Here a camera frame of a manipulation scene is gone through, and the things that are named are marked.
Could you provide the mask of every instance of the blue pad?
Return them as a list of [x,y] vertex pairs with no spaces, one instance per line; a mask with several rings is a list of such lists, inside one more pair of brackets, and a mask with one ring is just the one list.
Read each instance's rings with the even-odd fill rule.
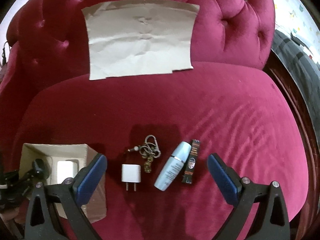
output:
[[208,157],[207,165],[211,176],[217,183],[219,190],[221,191],[226,202],[236,207],[239,202],[239,191],[232,179],[228,176],[226,170],[212,154]]
[[101,177],[106,172],[107,158],[104,155],[101,155],[101,154],[99,155],[100,156],[97,155],[92,160],[92,162],[89,164],[88,167],[84,168],[84,169],[86,168],[91,168],[91,169],[89,170],[87,175],[83,178],[83,180],[80,182],[80,184],[74,187],[75,201],[79,207],[81,207],[82,205],[86,205],[89,202],[93,192],[95,191],[97,185],[99,184]]

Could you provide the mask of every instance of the red velvet sofa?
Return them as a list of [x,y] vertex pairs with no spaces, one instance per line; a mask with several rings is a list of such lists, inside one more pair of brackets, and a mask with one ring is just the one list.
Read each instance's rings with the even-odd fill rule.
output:
[[[277,180],[289,219],[308,191],[306,154],[294,116],[262,70],[275,27],[273,0],[178,0],[200,5],[190,71],[89,81],[81,9],[110,0],[30,0],[12,20],[8,72],[0,84],[0,147],[6,169],[23,143],[87,143],[108,158],[103,239],[211,239],[232,207],[206,168],[217,152],[256,183]],[[121,182],[123,152],[153,134],[162,156],[137,192]],[[201,141],[194,183],[153,183],[182,140]],[[142,159],[132,155],[133,161]],[[246,234],[254,216],[245,226]]]

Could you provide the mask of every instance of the paper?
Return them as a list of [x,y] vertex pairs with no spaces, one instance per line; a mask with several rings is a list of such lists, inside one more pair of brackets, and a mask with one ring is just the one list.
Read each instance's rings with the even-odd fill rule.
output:
[[90,80],[192,69],[190,40],[199,6],[171,0],[121,0],[82,10]]

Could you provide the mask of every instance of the cosmetic bottle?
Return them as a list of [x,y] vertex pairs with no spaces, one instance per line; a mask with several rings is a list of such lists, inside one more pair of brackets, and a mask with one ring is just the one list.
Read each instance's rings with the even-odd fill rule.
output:
[[159,190],[165,191],[171,182],[177,177],[183,168],[189,153],[191,145],[187,142],[181,142],[173,151],[172,155],[167,160],[162,168],[156,182],[155,187]]

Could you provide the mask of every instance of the cardboard box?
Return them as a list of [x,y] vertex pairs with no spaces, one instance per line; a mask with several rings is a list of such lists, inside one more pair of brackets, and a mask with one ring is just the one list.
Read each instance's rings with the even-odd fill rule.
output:
[[[46,185],[57,184],[58,161],[74,161],[78,164],[80,170],[87,166],[96,154],[97,152],[87,144],[50,145],[24,143],[21,152],[19,176],[23,176],[29,171],[32,168],[32,162],[39,158],[46,163],[50,172],[49,178],[44,183]],[[59,215],[67,218],[62,205],[57,203],[56,206]],[[106,216],[105,175],[102,176],[89,203],[81,208],[91,223]]]

